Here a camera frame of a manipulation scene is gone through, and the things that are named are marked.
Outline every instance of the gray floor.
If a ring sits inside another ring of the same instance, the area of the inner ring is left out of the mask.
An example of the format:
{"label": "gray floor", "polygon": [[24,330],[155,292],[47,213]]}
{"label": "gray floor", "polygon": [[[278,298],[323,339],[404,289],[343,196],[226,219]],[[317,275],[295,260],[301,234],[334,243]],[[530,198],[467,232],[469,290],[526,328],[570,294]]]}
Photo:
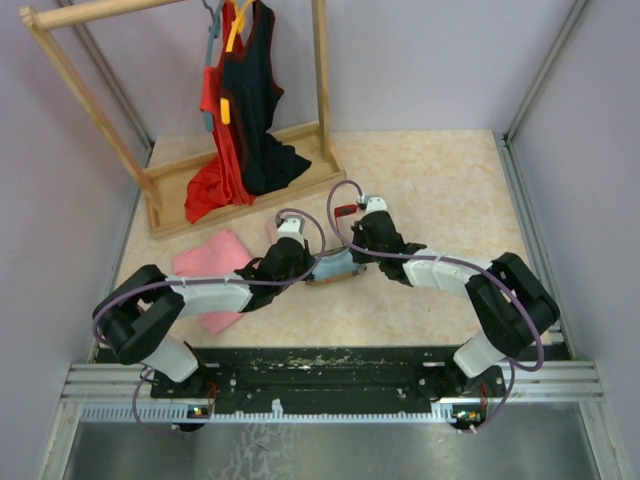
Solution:
{"label": "gray floor", "polygon": [[447,425],[208,425],[177,438],[79,428],[72,479],[599,478],[577,406],[509,405],[477,436]]}

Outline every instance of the pink towel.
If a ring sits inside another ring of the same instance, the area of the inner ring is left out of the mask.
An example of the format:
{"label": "pink towel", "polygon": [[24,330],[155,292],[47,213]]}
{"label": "pink towel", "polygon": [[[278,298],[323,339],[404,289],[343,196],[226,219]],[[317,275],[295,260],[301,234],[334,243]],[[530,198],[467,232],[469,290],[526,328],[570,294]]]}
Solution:
{"label": "pink towel", "polygon": [[[183,277],[226,275],[244,267],[251,255],[232,230],[216,233],[206,245],[187,250],[173,259],[173,271]],[[200,315],[200,324],[211,335],[230,327],[242,317],[237,312],[213,312]]]}

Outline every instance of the wooden frame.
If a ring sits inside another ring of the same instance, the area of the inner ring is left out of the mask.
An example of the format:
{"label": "wooden frame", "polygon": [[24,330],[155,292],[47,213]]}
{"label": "wooden frame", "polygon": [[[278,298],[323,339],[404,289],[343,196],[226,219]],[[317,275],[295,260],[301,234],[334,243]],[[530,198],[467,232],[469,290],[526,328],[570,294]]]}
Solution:
{"label": "wooden frame", "polygon": [[311,168],[294,180],[289,187],[258,197],[251,207],[247,205],[222,207],[213,210],[194,225],[186,220],[184,212],[186,186],[195,173],[211,161],[216,153],[215,149],[193,157],[177,159],[167,165],[140,167],[96,97],[50,32],[56,28],[178,1],[181,0],[93,0],[89,3],[46,12],[37,12],[33,7],[24,7],[20,10],[22,21],[33,38],[142,189],[147,202],[149,227],[153,237],[162,239],[174,236],[194,228],[208,227],[260,209],[291,202],[317,193],[345,178],[346,172],[331,146],[326,4],[325,0],[311,0],[319,120],[274,133],[280,141],[294,145],[302,156],[311,160]]}

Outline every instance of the clothes hanger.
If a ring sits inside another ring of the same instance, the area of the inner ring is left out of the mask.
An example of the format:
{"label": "clothes hanger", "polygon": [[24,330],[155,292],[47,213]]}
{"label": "clothes hanger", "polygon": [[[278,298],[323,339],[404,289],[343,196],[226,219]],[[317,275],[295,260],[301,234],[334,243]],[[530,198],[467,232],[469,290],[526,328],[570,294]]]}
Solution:
{"label": "clothes hanger", "polygon": [[[221,0],[218,4],[218,8],[214,11],[211,5],[207,3],[207,0],[202,0],[202,5],[204,5],[204,8],[209,10],[209,13],[211,14],[211,26],[209,27],[209,39],[207,40],[207,55],[204,62],[206,67],[211,66],[213,42],[220,36],[220,15],[225,1],[226,0]],[[211,115],[211,112],[204,112],[204,126],[207,129],[207,132],[213,132],[213,116]]]}
{"label": "clothes hanger", "polygon": [[[251,5],[253,2],[255,2],[256,0],[247,0],[239,11],[237,10],[237,5],[235,4],[235,0],[232,0],[232,1],[234,3],[234,7],[236,7],[236,19],[233,21],[233,24],[231,25],[229,40],[227,41],[227,46],[225,48],[226,53],[233,51],[233,42],[236,39],[236,35],[238,34],[238,32],[242,32],[242,28],[245,25],[245,12],[247,11],[247,7]],[[220,97],[220,117],[222,119],[223,124],[229,125],[231,123],[231,112],[229,110],[229,100],[223,97]]]}

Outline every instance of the gray wall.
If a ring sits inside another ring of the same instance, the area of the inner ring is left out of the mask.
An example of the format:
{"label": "gray wall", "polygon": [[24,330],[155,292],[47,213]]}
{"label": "gray wall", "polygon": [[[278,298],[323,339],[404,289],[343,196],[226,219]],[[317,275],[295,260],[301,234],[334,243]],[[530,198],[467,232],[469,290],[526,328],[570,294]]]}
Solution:
{"label": "gray wall", "polygon": [[0,7],[0,478],[16,480],[34,477],[69,364],[87,359],[89,316],[109,287],[135,194],[20,22],[25,3]]}
{"label": "gray wall", "polygon": [[[276,124],[314,120],[310,0],[266,3],[286,91]],[[572,3],[328,0],[332,128],[505,131]],[[152,137],[204,131],[208,23],[192,0],[90,25]]]}
{"label": "gray wall", "polygon": [[591,3],[516,152],[577,350],[640,474],[640,2]]}

